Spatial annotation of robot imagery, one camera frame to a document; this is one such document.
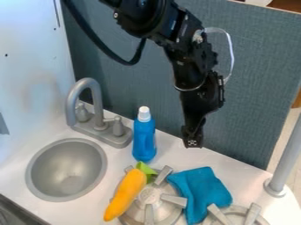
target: faucet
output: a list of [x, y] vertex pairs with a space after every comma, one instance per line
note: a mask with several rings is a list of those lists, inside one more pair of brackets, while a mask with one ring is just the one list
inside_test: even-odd
[[[76, 114], [77, 100], [80, 93], [89, 88], [92, 92], [95, 114], [89, 113], [87, 120], [79, 120]], [[92, 78], [84, 78], [70, 89], [65, 104], [67, 125], [79, 133], [86, 134], [118, 149], [126, 147], [132, 139], [130, 128], [122, 124], [121, 117], [105, 119], [103, 113], [101, 89]]]
[[92, 93], [95, 111], [95, 128], [99, 128], [101, 130], [106, 127], [104, 122], [101, 90], [97, 81], [92, 78], [84, 78], [79, 80], [70, 90], [66, 101], [67, 125], [70, 127], [76, 125], [77, 116], [75, 113], [75, 108], [77, 99], [79, 98], [80, 93], [86, 88], [90, 88]]

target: blue towel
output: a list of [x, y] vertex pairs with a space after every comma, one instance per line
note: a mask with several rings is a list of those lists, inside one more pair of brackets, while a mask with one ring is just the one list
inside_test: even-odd
[[217, 207], [228, 207], [232, 203], [232, 196], [210, 167], [174, 173], [167, 181], [187, 198], [184, 213], [188, 225], [203, 221], [207, 206], [214, 203]]

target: bottle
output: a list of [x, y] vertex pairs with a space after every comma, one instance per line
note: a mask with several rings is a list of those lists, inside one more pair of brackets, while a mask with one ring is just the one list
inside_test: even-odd
[[134, 121], [133, 157], [137, 161], [148, 163], [157, 154], [155, 141], [155, 120], [150, 108], [139, 108], [138, 118]]

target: white countertop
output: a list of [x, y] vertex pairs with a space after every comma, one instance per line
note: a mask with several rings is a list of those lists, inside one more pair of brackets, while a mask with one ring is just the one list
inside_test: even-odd
[[[105, 112], [108, 118], [112, 115], [111, 112]], [[132, 126], [132, 120], [123, 121]], [[281, 199], [273, 198], [264, 191], [263, 182], [271, 177], [270, 173], [206, 148], [185, 149], [181, 139], [164, 132], [157, 131], [156, 137], [158, 154], [151, 162], [151, 167], [161, 169], [168, 164], [176, 171], [183, 171], [210, 166], [230, 191], [234, 205], [249, 207], [252, 202], [259, 204], [262, 207], [261, 215], [271, 225], [301, 224], [300, 207], [291, 190]], [[68, 202], [41, 200], [27, 189], [26, 166], [44, 146], [65, 138], [85, 138], [103, 148], [108, 162], [106, 175], [98, 186], [79, 199]], [[62, 116], [38, 134], [25, 136], [23, 140], [11, 143], [9, 149], [1, 149], [6, 156], [0, 160], [0, 193], [50, 224], [120, 224], [118, 220], [104, 223], [102, 218], [115, 187], [124, 175], [124, 169], [136, 164], [131, 149], [131, 144], [125, 149], [114, 149], [75, 132], [67, 127]], [[176, 224], [186, 223], [180, 217]]]

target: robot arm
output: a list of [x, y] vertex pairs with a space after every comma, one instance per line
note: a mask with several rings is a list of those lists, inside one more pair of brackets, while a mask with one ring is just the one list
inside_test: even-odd
[[174, 87], [180, 92], [184, 144], [201, 148], [206, 115], [224, 103], [223, 77], [212, 70], [217, 53], [207, 42], [202, 22], [173, 0], [100, 2], [114, 9], [114, 18], [127, 33], [164, 48], [173, 66]]

